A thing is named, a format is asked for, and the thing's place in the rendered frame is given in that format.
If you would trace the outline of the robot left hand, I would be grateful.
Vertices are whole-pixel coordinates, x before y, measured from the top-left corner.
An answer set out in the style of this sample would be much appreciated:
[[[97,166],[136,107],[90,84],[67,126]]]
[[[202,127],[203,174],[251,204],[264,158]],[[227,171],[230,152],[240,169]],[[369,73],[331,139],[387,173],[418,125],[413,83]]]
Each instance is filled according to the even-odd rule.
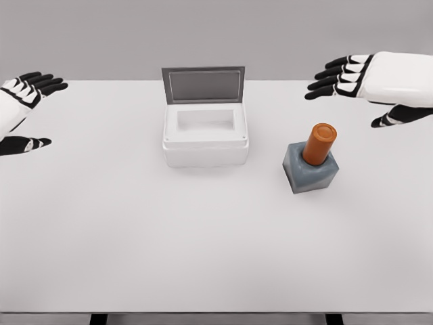
[[[24,154],[52,143],[48,138],[11,135],[42,99],[68,88],[62,78],[28,72],[0,86],[0,156]]]

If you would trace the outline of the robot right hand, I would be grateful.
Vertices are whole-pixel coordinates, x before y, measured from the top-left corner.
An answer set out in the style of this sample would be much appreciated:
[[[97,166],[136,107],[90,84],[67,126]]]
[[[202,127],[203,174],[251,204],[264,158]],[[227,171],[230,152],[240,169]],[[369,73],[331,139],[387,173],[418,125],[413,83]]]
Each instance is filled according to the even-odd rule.
[[[314,76],[306,100],[339,95],[392,108],[372,128],[433,116],[433,55],[380,51],[336,58]]]

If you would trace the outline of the grey bottle with orange cap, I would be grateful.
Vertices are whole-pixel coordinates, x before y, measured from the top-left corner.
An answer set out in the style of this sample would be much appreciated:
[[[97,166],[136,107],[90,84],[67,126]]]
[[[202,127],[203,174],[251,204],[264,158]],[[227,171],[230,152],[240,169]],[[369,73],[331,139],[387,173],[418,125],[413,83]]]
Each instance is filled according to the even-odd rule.
[[[327,123],[316,124],[305,142],[288,145],[283,169],[294,194],[329,187],[339,166],[331,153],[336,129]]]

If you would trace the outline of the white box with grey lid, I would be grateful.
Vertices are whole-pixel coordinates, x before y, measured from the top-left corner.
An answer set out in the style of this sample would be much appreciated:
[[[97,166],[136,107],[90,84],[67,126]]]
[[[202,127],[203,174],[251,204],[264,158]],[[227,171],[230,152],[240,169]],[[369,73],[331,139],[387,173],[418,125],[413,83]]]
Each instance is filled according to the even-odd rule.
[[[248,124],[243,66],[163,68],[162,148],[169,167],[246,163]]]

